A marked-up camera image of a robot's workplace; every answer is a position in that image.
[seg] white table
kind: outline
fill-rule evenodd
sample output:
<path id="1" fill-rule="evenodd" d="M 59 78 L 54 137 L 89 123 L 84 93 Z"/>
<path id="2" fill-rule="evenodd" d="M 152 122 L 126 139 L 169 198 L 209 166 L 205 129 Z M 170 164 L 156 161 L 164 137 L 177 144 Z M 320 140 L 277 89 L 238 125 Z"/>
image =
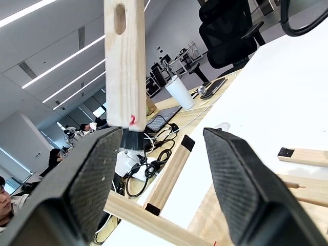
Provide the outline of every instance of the white table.
<path id="1" fill-rule="evenodd" d="M 202 131 L 229 122 L 263 163 L 279 174 L 328 180 L 328 168 L 281 162 L 281 147 L 328 149 L 328 20 L 307 35 L 283 36 L 255 53 L 223 96 L 195 128 L 196 145 L 161 213 L 187 228 L 211 183 Z M 143 204 L 155 182 L 145 191 Z M 104 243 L 171 245 L 122 221 Z"/>

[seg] black end cap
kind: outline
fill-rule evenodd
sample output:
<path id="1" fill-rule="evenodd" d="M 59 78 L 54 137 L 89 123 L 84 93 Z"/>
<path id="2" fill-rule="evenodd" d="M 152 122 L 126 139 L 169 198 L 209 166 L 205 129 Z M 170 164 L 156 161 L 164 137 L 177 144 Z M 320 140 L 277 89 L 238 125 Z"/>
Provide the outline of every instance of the black end cap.
<path id="1" fill-rule="evenodd" d="M 189 138 L 187 135 L 185 135 L 183 137 L 181 145 L 191 152 L 195 146 L 195 141 Z"/>
<path id="2" fill-rule="evenodd" d="M 290 150 L 290 149 L 286 149 L 286 148 L 281 148 L 278 156 L 283 156 L 283 157 L 292 157 L 293 153 L 295 150 Z"/>
<path id="3" fill-rule="evenodd" d="M 151 205 L 150 203 L 147 204 L 145 208 L 148 212 L 151 212 L 152 214 L 159 216 L 160 214 L 160 209 L 155 207 L 154 205 Z"/>
<path id="4" fill-rule="evenodd" d="M 121 141 L 121 148 L 128 150 L 144 150 L 144 133 L 129 131 L 123 129 L 123 137 Z"/>

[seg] woman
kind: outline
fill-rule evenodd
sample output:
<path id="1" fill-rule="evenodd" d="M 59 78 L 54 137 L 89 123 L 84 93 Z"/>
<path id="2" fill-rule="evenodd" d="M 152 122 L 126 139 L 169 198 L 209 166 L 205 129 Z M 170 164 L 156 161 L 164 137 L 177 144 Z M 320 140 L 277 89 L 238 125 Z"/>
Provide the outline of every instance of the woman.
<path id="1" fill-rule="evenodd" d="M 48 168 L 40 174 L 41 177 L 46 176 L 52 169 L 54 169 L 64 158 L 60 156 L 60 149 L 52 149 L 49 154 Z"/>
<path id="2" fill-rule="evenodd" d="M 28 194 L 10 197 L 5 191 L 5 179 L 0 176 L 0 232 L 4 231 L 12 217 L 22 209 Z"/>

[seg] person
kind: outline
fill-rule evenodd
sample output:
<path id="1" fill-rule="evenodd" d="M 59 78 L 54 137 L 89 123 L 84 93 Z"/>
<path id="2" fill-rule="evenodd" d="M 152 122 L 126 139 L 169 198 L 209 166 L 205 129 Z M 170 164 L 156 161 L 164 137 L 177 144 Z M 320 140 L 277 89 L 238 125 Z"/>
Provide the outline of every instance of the person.
<path id="1" fill-rule="evenodd" d="M 5 179 L 0 176 L 0 232 L 6 229 L 10 220 L 22 209 L 29 194 L 10 197 L 5 191 Z"/>
<path id="2" fill-rule="evenodd" d="M 60 149 L 52 149 L 49 154 L 48 168 L 40 174 L 45 177 L 52 169 L 54 169 L 64 158 L 60 156 Z"/>
<path id="3" fill-rule="evenodd" d="M 66 125 L 65 128 L 67 130 L 69 130 L 71 133 L 75 133 L 76 132 L 76 128 L 75 127 L 70 127 L 69 125 Z"/>
<path id="4" fill-rule="evenodd" d="M 94 132 L 105 128 L 108 128 L 107 120 L 100 118 L 96 118 L 95 122 L 80 125 L 80 131 L 84 132 Z"/>

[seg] black mesh chair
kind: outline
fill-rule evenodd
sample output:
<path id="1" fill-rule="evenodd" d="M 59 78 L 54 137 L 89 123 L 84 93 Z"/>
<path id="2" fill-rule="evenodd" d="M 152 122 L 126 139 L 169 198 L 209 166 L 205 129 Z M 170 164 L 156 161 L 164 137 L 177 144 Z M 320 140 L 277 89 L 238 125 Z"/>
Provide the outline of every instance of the black mesh chair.
<path id="1" fill-rule="evenodd" d="M 248 56 L 256 51 L 256 42 L 265 44 L 259 32 L 264 22 L 253 26 L 247 0 L 208 0 L 200 8 L 199 17 L 203 22 L 199 34 L 208 49 L 211 66 L 234 66 L 219 77 L 243 68 Z"/>

